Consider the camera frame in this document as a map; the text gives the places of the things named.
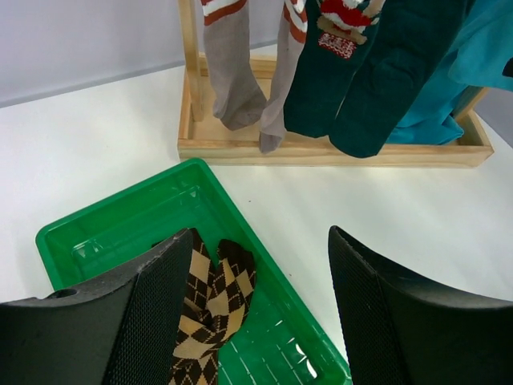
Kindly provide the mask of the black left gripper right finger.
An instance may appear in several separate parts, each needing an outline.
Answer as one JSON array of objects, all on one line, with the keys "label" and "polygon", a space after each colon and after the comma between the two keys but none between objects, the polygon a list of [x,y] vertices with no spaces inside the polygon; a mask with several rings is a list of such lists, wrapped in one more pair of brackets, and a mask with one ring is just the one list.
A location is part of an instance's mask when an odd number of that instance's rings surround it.
[{"label": "black left gripper right finger", "polygon": [[458,290],[334,225],[329,265],[355,384],[510,384],[512,303]]}]

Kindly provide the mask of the dark teal christmas sock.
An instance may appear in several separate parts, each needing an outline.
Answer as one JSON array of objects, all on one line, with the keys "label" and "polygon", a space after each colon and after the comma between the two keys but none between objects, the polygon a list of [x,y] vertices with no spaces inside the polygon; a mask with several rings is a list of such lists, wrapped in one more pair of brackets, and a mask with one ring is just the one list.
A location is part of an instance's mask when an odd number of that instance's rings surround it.
[{"label": "dark teal christmas sock", "polygon": [[285,128],[326,136],[378,32],[383,1],[307,1],[308,32],[285,101]]}]

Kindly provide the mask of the grey sock red striped cuff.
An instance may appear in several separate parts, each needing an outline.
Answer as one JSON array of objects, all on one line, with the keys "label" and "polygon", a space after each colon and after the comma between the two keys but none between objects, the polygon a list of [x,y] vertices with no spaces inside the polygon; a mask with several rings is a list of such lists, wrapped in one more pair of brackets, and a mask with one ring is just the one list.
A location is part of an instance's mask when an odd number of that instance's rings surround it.
[{"label": "grey sock red striped cuff", "polygon": [[213,115],[235,131],[256,123],[267,100],[250,66],[246,1],[202,1],[204,52],[215,92]]}]

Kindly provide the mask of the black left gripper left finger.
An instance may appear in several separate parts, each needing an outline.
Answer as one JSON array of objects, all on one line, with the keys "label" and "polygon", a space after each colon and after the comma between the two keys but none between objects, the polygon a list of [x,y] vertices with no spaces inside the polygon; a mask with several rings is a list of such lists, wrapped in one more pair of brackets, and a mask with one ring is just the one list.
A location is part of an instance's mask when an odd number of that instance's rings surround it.
[{"label": "black left gripper left finger", "polygon": [[192,233],[46,298],[1,305],[4,384],[166,384]]}]

